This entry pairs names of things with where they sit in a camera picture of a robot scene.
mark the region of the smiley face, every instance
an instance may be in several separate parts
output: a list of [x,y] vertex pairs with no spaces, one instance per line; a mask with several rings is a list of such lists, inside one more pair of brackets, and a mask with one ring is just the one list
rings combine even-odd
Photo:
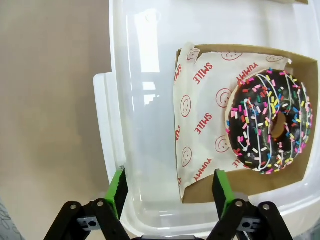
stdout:
[[282,59],[284,59],[283,56],[273,56],[273,55],[270,55],[270,56],[267,56],[265,60],[266,60],[267,62],[269,62],[269,63],[275,63],[275,62],[281,61]]
[[190,147],[186,146],[183,151],[182,151],[182,167],[184,168],[185,166],[187,166],[190,161],[192,159],[192,150]]
[[229,150],[230,147],[228,147],[226,137],[225,136],[220,136],[216,141],[215,141],[215,150],[222,154],[225,153],[226,151]]
[[215,100],[220,108],[225,109],[227,107],[231,93],[232,92],[228,88],[222,88],[217,92],[215,95]]
[[242,56],[243,53],[237,52],[224,52],[221,54],[222,58],[226,61],[234,61]]
[[188,56],[186,56],[186,59],[188,61],[193,60],[194,63],[196,63],[199,53],[200,53],[200,49],[197,49],[197,48],[191,49],[188,53]]
[[191,111],[191,99],[188,95],[184,95],[180,104],[181,114],[184,118],[188,117]]

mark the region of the cardboard tray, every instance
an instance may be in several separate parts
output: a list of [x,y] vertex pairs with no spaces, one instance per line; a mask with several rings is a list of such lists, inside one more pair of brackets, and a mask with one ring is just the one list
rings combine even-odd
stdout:
[[[295,54],[293,52],[278,50],[268,47],[231,45],[231,44],[208,44],[196,45],[200,49],[200,55],[209,52],[235,52],[235,53],[256,53],[282,56],[292,60],[287,66],[293,75],[304,83],[310,102],[312,104],[313,117],[317,119],[318,109],[318,62],[315,59]],[[181,50],[177,51],[176,66]],[[244,193],[248,196],[269,192],[285,186],[302,181],[308,166],[311,150],[314,142],[316,121],[313,121],[309,141],[301,154],[293,163],[285,169],[263,175],[252,170],[235,170],[227,172],[229,182],[234,192]],[[214,176],[204,178],[187,187],[182,202],[184,204],[209,203],[213,202],[212,182]]]

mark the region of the paper wrapper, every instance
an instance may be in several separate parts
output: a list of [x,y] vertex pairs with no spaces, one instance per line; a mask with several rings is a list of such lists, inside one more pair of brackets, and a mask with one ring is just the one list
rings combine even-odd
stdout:
[[238,81],[269,68],[284,70],[288,58],[257,53],[209,52],[191,43],[180,53],[174,76],[176,164],[180,196],[214,174],[243,169],[226,141],[225,111]]

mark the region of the green gripper pad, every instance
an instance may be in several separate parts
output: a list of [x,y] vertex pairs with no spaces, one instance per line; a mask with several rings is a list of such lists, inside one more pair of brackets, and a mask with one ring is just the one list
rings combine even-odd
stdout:
[[219,219],[221,219],[229,204],[236,199],[225,171],[220,169],[214,171],[212,193]]
[[117,170],[113,176],[105,199],[111,206],[114,215],[120,219],[128,194],[125,170]]

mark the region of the chocolate frosting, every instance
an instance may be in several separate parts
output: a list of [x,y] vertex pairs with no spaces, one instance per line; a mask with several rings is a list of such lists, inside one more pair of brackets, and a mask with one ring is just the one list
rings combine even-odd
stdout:
[[[238,84],[227,120],[230,145],[245,167],[278,172],[308,142],[313,115],[306,88],[287,72],[272,69]],[[284,132],[273,138],[279,112],[286,118]]]

